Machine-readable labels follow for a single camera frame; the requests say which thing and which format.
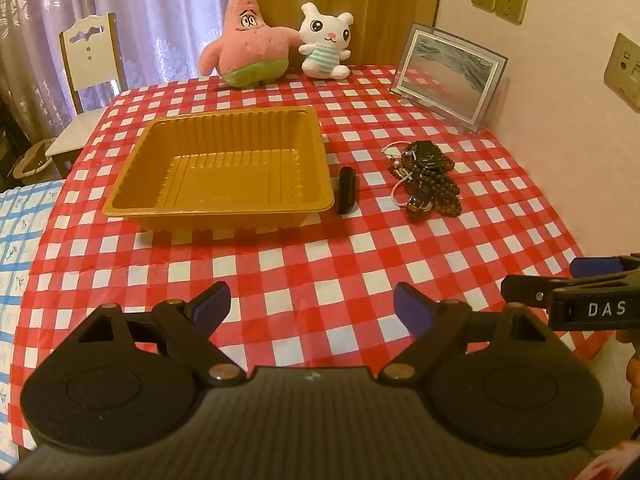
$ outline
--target yellow plastic tray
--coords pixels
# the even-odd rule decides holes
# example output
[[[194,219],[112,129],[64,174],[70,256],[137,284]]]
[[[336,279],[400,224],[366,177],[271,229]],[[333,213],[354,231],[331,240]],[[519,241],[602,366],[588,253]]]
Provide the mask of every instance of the yellow plastic tray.
[[[253,108],[151,122],[102,212],[149,231],[271,228],[333,204],[315,110]]]

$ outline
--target tray rim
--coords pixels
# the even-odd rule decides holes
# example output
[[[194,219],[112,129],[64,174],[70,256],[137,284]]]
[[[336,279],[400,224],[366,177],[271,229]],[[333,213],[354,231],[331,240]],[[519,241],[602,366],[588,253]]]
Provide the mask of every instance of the tray rim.
[[[304,112],[305,114],[311,115],[313,120],[310,121],[312,127],[312,143],[314,150],[316,152],[320,152],[326,156],[326,151],[324,149],[324,142],[322,142],[322,132],[320,131],[320,123],[318,121],[318,114],[315,108],[311,106],[285,106],[285,107],[260,107],[260,108],[228,108],[225,110],[214,110],[210,112],[196,112],[190,114],[181,114],[173,117],[159,117],[152,119],[145,126],[142,134],[136,140],[133,148],[127,155],[126,160],[120,171],[118,172],[118,176],[116,181],[113,183],[109,195],[107,197],[104,206],[102,207],[102,214],[107,218],[132,218],[135,219],[140,217],[152,218],[152,217],[178,217],[178,216],[236,216],[236,215],[254,215],[254,216],[264,216],[264,215],[283,215],[283,214],[303,214],[303,213],[314,213],[314,212],[322,212],[331,209],[335,203],[334,189],[331,184],[331,176],[329,174],[328,164],[324,165],[318,171],[319,177],[319,185],[320,185],[320,199],[315,202],[307,203],[304,207],[286,207],[286,208],[274,208],[269,210],[226,210],[226,211],[215,211],[215,210],[179,210],[179,209],[157,209],[157,208],[115,208],[113,206],[113,200],[116,197],[118,190],[120,189],[120,185],[124,179],[127,170],[132,164],[134,158],[138,154],[140,150],[140,146],[146,139],[146,136],[151,131],[151,129],[156,126],[156,124],[163,122],[170,122],[175,120],[180,120],[188,117],[197,117],[197,116],[214,116],[214,115],[229,115],[229,114],[242,114],[246,112],[273,112],[273,111],[299,111]]]

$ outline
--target pink starfish plush toy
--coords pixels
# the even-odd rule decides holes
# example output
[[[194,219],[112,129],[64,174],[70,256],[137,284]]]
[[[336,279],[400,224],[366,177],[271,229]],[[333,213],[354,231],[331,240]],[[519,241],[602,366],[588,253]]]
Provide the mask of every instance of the pink starfish plush toy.
[[[270,27],[257,0],[229,0],[222,36],[200,54],[198,69],[236,88],[272,83],[289,67],[289,47],[302,44],[300,34],[287,27]]]

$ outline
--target white chair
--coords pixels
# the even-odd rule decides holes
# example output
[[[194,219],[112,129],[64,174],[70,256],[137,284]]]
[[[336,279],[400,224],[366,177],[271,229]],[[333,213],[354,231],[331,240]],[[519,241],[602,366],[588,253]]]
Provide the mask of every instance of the white chair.
[[[70,29],[60,33],[60,49],[78,115],[52,143],[46,155],[53,159],[65,178],[105,110],[98,108],[85,112],[78,90],[116,80],[123,92],[127,89],[127,80],[113,12],[107,16],[87,16],[75,22]]]

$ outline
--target white plush toy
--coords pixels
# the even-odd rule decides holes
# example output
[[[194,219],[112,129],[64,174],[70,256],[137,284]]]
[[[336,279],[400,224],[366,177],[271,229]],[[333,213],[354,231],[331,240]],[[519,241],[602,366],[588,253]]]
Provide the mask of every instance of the white plush toy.
[[[349,25],[353,23],[353,16],[349,12],[337,18],[325,16],[312,3],[304,4],[302,12],[305,21],[300,27],[300,38],[305,44],[298,51],[307,56],[302,72],[318,79],[344,79],[350,70],[340,62],[351,55],[346,48],[351,40]]]

